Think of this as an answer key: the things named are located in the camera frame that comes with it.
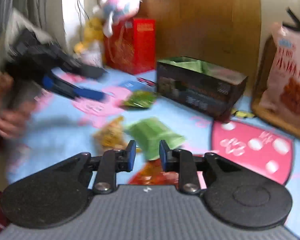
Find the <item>red box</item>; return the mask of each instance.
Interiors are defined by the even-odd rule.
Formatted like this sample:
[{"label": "red box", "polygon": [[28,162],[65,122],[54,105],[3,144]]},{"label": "red box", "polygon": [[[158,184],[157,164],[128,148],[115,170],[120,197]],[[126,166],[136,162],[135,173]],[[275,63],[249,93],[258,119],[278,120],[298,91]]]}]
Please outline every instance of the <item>red box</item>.
[{"label": "red box", "polygon": [[132,18],[113,26],[113,35],[105,37],[108,66],[130,74],[155,68],[155,20]]}]

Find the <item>wooden wall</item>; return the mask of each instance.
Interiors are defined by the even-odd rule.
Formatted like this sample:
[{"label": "wooden wall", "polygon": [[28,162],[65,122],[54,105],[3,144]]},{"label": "wooden wall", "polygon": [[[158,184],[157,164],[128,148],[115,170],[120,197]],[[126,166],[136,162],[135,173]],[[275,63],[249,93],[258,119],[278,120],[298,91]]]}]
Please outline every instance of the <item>wooden wall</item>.
[{"label": "wooden wall", "polygon": [[139,16],[157,20],[157,57],[189,56],[223,65],[254,82],[260,0],[143,0]]}]

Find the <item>stuffed toy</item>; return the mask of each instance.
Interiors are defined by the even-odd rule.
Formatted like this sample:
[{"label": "stuffed toy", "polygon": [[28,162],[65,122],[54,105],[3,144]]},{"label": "stuffed toy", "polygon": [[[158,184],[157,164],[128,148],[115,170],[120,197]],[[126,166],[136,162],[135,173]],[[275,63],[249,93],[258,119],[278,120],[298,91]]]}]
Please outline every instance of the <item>stuffed toy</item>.
[{"label": "stuffed toy", "polygon": [[106,37],[113,34],[112,25],[119,21],[134,17],[140,6],[140,0],[100,0],[100,6],[95,6],[93,12],[105,19],[103,33]]},{"label": "stuffed toy", "polygon": [[86,23],[83,32],[83,41],[74,46],[74,52],[76,54],[81,54],[85,50],[89,49],[91,44],[96,41],[99,41],[102,45],[103,38],[102,21],[97,17],[94,17]]}]

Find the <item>wooden board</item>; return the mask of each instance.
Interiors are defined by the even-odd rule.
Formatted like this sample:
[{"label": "wooden board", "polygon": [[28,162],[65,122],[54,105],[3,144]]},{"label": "wooden board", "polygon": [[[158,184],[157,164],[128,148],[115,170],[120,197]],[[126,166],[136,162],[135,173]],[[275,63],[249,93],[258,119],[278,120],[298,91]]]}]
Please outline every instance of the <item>wooden board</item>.
[{"label": "wooden board", "polygon": [[255,115],[257,115],[259,118],[261,118],[265,122],[268,122],[269,124],[271,124],[275,127],[278,127],[282,130],[285,130],[286,132],[300,138],[300,129],[299,128],[282,120],[273,111],[270,111],[268,109],[265,109],[265,108],[259,106],[261,96],[267,88],[267,80],[268,80],[269,72],[270,72],[270,69],[272,66],[272,62],[274,60],[275,53],[276,53],[276,46],[274,44],[272,37],[270,37],[270,38],[268,38],[268,40],[265,44],[265,48],[264,48],[264,52],[263,52],[263,56],[262,56],[262,60],[261,60],[260,68],[259,68],[259,73],[257,76],[256,85],[255,85],[254,91],[253,91],[251,109]]},{"label": "wooden board", "polygon": [[138,16],[157,21],[157,57],[189,56],[248,75],[258,67],[260,0],[143,0]]}]

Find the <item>black box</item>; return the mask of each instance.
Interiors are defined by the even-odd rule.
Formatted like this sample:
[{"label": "black box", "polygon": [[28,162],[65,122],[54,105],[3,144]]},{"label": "black box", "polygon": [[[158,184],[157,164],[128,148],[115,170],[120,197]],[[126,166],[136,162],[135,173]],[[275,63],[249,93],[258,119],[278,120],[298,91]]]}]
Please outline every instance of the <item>black box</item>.
[{"label": "black box", "polygon": [[202,60],[173,57],[157,61],[157,91],[164,97],[226,122],[248,77]]}]

